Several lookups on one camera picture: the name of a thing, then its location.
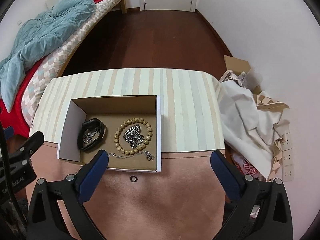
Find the black wristband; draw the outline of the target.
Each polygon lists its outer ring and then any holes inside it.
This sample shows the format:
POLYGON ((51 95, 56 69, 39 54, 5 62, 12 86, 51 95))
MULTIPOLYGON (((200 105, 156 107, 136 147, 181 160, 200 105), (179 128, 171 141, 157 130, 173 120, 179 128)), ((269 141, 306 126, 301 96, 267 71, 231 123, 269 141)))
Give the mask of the black wristband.
POLYGON ((106 126, 97 118, 83 122, 77 138, 78 149, 88 152, 102 142, 105 132, 106 126))

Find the red bed sheet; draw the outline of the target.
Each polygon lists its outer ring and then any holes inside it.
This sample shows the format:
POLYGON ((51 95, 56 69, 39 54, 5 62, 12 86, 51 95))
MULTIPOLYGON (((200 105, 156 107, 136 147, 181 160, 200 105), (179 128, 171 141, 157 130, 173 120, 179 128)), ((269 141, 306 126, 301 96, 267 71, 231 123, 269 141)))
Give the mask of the red bed sheet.
POLYGON ((27 86, 27 83, 30 81, 31 77, 40 66, 41 62, 44 60, 43 57, 39 61, 37 61, 29 70, 26 71, 25 77, 21 82, 21 85, 18 89, 18 92, 15 97, 15 101, 11 111, 7 111, 4 105, 4 102, 1 99, 1 123, 4 128, 9 126, 13 127, 14 133, 19 134, 23 137, 28 137, 30 127, 25 122, 22 110, 21 110, 21 100, 24 89, 27 86))

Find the red patterned bag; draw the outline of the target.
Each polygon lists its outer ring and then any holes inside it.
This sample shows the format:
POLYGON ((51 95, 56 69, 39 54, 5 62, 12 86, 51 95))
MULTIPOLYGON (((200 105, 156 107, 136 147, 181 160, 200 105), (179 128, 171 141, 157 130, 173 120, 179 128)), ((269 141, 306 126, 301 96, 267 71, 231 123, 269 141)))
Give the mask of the red patterned bag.
POLYGON ((231 159, 243 175, 251 175, 254 179, 257 179, 259 181, 265 181, 265 178, 260 174, 260 172, 253 165, 251 165, 242 155, 232 153, 231 159))

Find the white power strip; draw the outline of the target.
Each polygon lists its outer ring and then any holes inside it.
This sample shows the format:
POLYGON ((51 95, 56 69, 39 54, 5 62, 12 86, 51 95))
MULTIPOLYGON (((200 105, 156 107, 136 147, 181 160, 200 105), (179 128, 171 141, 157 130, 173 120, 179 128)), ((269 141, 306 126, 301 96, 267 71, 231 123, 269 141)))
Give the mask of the white power strip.
POLYGON ((281 140, 282 149, 282 180, 293 181, 295 177, 295 168, 293 164, 293 146, 290 132, 287 132, 285 137, 281 140))

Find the checkered mattress cover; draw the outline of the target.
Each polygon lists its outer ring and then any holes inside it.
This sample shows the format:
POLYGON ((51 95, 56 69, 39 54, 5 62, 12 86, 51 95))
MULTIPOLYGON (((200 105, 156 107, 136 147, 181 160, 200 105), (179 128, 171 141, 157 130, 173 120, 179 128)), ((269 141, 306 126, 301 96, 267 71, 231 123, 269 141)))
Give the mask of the checkered mattress cover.
POLYGON ((29 127, 44 90, 53 78, 61 76, 69 60, 93 27, 117 4, 124 0, 99 0, 95 12, 56 50, 47 55, 37 68, 22 94, 22 115, 29 127))

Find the white crumpled cloth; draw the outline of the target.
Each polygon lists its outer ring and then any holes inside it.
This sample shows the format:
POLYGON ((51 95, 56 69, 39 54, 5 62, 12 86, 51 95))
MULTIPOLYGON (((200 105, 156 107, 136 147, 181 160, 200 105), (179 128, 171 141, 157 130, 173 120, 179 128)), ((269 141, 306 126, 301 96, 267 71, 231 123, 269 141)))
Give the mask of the white crumpled cloth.
POLYGON ((271 151, 258 134, 259 114, 252 92, 234 81, 221 83, 219 110, 223 137, 264 178, 271 170, 271 151))

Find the beige patterned fabric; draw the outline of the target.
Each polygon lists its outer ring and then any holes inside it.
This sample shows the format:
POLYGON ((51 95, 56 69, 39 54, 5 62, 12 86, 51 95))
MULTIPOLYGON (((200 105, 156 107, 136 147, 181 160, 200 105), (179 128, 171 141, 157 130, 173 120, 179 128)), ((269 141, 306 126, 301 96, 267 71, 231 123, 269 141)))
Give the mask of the beige patterned fabric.
POLYGON ((271 170, 267 181, 272 181, 283 165, 282 143, 289 129, 289 106, 261 92, 254 96, 259 114, 258 134, 271 151, 271 170))

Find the teal quilted duvet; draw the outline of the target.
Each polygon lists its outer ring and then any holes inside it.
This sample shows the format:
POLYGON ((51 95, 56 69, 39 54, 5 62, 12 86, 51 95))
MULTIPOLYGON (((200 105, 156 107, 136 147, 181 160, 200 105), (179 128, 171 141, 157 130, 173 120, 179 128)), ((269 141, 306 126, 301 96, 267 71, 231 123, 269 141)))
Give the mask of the teal quilted duvet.
POLYGON ((13 107, 26 71, 62 46, 94 11, 93 0, 59 0, 22 25, 10 54, 1 61, 1 99, 7 111, 13 107))

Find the white cardboard box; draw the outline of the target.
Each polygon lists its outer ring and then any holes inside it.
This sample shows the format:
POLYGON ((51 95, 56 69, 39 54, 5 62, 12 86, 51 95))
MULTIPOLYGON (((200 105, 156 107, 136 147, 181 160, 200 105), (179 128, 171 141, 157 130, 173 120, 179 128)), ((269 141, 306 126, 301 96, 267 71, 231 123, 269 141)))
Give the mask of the white cardboard box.
POLYGON ((69 101, 57 158, 89 163, 99 150, 108 169, 161 172, 161 100, 158 95, 100 96, 69 101), (83 122, 97 118, 106 126, 102 142, 84 152, 77 147, 83 122))

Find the brown cardboard box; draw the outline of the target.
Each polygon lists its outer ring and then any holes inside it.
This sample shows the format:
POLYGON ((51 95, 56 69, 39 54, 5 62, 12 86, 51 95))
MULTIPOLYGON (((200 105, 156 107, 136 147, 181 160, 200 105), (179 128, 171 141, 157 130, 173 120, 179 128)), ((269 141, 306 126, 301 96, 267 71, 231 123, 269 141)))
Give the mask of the brown cardboard box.
POLYGON ((224 56, 224 60, 227 70, 232 70, 233 73, 242 81, 242 84, 251 90, 253 94, 259 94, 262 92, 260 84, 263 77, 250 66, 248 61, 227 55, 224 56))

